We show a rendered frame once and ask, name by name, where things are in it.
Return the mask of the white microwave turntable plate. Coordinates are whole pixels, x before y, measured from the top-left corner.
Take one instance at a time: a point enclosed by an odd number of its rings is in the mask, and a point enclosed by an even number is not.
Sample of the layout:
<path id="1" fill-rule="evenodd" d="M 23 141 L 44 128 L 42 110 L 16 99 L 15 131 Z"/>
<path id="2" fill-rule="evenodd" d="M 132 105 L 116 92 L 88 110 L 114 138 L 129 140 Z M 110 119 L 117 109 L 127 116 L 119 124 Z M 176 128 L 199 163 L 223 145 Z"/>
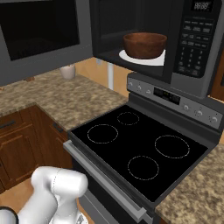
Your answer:
<path id="1" fill-rule="evenodd" d="M 162 66 L 165 63 L 165 52 L 155 59 L 135 59 L 131 58 L 124 50 L 121 50 L 119 57 L 128 62 L 144 66 Z"/>

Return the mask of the brown wooden cupboard door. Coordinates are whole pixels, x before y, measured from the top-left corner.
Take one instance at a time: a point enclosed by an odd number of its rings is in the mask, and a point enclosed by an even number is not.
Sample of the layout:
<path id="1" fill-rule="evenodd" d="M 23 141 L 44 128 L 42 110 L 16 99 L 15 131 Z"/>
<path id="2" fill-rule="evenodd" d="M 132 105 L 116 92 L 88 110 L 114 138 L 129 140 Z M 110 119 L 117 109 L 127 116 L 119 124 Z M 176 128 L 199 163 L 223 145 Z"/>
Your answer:
<path id="1" fill-rule="evenodd" d="M 43 164 L 31 124 L 0 136 L 0 181 L 6 190 L 28 179 Z"/>
<path id="2" fill-rule="evenodd" d="M 37 105 L 29 108 L 31 120 L 38 138 L 39 147 L 45 165 L 72 169 L 72 157 L 63 148 L 67 133 L 59 133 L 54 127 L 55 121 Z"/>

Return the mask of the brown wooden bowl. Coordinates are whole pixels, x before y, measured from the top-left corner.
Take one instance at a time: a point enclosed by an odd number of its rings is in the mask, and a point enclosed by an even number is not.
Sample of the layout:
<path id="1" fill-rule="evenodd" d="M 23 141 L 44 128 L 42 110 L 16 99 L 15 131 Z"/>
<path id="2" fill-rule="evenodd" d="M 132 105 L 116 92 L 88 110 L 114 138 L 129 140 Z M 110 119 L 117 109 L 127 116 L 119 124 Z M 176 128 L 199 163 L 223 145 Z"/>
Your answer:
<path id="1" fill-rule="evenodd" d="M 165 35 L 151 32 L 134 32 L 122 37 L 127 55 L 139 60 L 151 60 L 159 57 L 165 49 L 166 41 Z"/>

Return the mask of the grey microwave door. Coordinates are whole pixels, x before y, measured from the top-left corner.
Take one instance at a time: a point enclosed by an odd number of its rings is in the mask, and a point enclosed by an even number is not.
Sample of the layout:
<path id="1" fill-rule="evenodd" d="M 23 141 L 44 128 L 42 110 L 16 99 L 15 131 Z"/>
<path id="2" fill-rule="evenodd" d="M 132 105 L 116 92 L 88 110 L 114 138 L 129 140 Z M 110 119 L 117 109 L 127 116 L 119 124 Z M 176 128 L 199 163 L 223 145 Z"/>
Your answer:
<path id="1" fill-rule="evenodd" d="M 92 56 L 89 0 L 0 0 L 0 86 Z"/>

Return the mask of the black oven door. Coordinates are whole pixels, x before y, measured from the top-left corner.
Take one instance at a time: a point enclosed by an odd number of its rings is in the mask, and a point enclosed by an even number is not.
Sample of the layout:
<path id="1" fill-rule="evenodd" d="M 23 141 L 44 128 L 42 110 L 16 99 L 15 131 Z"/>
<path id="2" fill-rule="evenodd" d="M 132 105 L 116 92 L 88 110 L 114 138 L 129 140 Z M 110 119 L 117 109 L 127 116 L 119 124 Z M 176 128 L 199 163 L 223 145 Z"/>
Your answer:
<path id="1" fill-rule="evenodd" d="M 72 163 L 75 171 L 87 176 L 88 188 L 80 204 L 96 224 L 152 224 L 149 219 L 135 221 L 74 158 Z"/>

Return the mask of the black and grey microwave oven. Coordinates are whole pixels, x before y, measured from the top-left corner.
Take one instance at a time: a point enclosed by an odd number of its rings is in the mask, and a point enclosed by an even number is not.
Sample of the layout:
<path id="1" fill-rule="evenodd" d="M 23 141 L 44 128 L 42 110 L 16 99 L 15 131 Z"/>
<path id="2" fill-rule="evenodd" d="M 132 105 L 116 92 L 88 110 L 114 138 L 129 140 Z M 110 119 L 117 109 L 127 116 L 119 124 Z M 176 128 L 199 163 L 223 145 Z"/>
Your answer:
<path id="1" fill-rule="evenodd" d="M 89 0 L 96 58 L 204 98 L 224 47 L 224 0 Z M 139 65 L 119 56 L 123 36 L 151 32 L 167 37 L 162 66 Z"/>

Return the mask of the black and grey stove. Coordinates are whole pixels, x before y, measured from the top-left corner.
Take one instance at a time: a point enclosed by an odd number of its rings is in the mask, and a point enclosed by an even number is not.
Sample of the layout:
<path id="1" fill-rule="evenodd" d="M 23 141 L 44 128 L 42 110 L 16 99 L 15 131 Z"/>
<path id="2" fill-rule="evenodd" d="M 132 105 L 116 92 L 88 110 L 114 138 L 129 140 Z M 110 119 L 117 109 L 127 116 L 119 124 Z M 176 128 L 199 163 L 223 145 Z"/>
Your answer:
<path id="1" fill-rule="evenodd" d="M 70 129 L 67 141 L 146 210 L 143 220 L 157 224 L 157 205 L 219 143 L 224 104 L 140 73 L 128 75 L 127 89 L 126 103 Z M 211 123 L 212 116 L 218 122 Z"/>

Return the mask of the white cup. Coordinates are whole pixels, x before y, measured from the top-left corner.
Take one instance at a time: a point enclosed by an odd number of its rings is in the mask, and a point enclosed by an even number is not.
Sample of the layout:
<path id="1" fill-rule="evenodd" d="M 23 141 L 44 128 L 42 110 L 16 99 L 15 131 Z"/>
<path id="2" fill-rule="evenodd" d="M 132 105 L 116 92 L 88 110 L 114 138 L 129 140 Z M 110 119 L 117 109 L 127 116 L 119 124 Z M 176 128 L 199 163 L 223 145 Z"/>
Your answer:
<path id="1" fill-rule="evenodd" d="M 62 77 L 66 80 L 71 80 L 75 77 L 75 64 L 63 66 L 59 70 Z"/>

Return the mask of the brown wooden drawer front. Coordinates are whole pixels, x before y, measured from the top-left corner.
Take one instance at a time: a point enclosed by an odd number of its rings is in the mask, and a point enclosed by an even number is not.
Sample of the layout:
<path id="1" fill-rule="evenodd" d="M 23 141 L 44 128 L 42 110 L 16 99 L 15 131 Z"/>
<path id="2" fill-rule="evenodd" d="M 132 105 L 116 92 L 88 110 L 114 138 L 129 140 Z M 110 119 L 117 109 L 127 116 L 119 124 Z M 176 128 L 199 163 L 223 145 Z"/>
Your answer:
<path id="1" fill-rule="evenodd" d="M 0 136 L 9 134 L 24 124 L 24 119 L 20 112 L 0 117 Z"/>

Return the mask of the brown wooden cupboard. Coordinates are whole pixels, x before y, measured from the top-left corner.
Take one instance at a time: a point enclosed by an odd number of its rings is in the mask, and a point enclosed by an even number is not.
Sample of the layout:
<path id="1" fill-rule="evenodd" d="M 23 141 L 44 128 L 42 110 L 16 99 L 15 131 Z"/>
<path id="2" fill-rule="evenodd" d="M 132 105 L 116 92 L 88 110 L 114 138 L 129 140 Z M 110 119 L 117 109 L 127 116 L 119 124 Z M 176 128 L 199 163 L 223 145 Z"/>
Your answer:
<path id="1" fill-rule="evenodd" d="M 224 102 L 224 50 L 220 57 L 220 64 L 213 82 L 211 97 Z"/>

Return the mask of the white post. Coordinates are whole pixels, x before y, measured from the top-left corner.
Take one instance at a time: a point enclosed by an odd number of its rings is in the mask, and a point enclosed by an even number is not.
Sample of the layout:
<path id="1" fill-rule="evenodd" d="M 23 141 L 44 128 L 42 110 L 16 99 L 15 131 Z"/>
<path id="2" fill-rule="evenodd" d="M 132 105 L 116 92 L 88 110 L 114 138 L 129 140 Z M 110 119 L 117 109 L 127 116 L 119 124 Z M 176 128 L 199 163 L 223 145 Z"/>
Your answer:
<path id="1" fill-rule="evenodd" d="M 114 65 L 108 62 L 108 88 L 114 90 Z"/>

